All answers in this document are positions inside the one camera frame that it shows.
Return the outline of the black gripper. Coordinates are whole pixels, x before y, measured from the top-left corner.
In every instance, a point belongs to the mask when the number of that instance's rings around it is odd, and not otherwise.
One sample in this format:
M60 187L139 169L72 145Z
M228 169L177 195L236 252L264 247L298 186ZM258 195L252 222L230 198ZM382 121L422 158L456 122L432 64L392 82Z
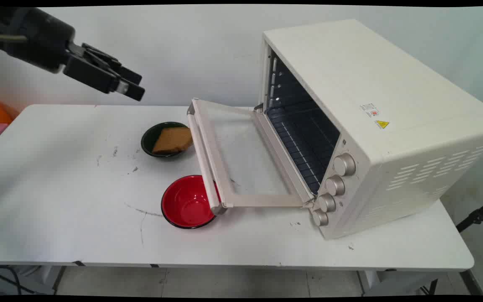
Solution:
M40 69L68 77L102 93L117 92L141 101L145 88L142 76L122 66L115 57L82 43L107 65L83 58L83 50L74 44L75 29L56 17L28 6L0 6L0 50Z

